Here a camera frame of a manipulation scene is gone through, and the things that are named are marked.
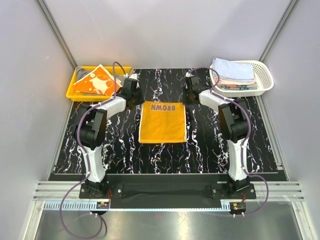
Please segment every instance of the yellow towel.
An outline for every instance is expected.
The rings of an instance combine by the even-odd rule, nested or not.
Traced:
[[[186,109],[180,102],[145,101],[141,110],[139,142],[142,144],[187,141]]]

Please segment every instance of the orange towel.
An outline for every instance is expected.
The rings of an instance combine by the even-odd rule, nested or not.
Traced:
[[[112,96],[115,92],[114,77],[102,66],[97,66],[92,72],[73,84],[74,90],[87,94],[102,94]],[[116,81],[116,90],[121,87]]]
[[[186,109],[182,103],[153,101],[143,103],[139,143],[164,144],[186,141]]]

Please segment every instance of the folded towel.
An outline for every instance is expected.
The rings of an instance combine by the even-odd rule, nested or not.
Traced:
[[[145,101],[142,105],[139,143],[164,144],[187,141],[186,109],[181,102]]]
[[[230,81],[251,83],[255,77],[253,66],[247,63],[214,58],[212,68],[218,72],[222,79]]]
[[[216,83],[218,81],[218,77],[214,77],[213,78],[214,82]],[[241,81],[231,81],[225,78],[220,77],[220,82],[218,83],[218,85],[237,85],[237,86],[248,86],[248,85],[254,85],[256,83],[256,79],[252,79],[251,82],[241,82]]]
[[[243,91],[243,90],[257,90],[258,89],[258,84],[254,85],[239,85],[239,86],[232,86],[232,85],[219,85],[219,88],[223,90],[236,90],[236,91]]]

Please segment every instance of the yellow basket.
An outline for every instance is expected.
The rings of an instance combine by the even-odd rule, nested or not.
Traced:
[[[86,71],[93,71],[96,68],[96,66],[80,66],[80,67]],[[123,68],[125,72],[129,74],[131,67],[124,66]],[[113,74],[112,66],[105,66],[105,69],[107,69],[110,74]],[[123,75],[124,72],[119,66],[116,66],[115,74]],[[74,70],[68,90],[66,91],[66,97],[68,99],[71,99],[74,102],[103,102],[110,98],[110,96],[84,95],[82,92],[76,92],[74,89],[74,83],[76,82],[76,80],[77,80],[76,70]]]

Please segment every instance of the white basket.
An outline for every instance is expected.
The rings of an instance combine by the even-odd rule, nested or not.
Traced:
[[[248,60],[248,61],[234,61],[241,64],[251,64],[253,66],[254,76],[256,83],[258,85],[257,89],[252,90],[223,90],[216,86],[213,90],[224,97],[236,98],[236,97],[250,97],[250,96],[260,96],[265,91],[272,89],[274,86],[274,79],[266,65],[260,61]],[[214,85],[214,77],[212,71],[210,71],[211,82]]]

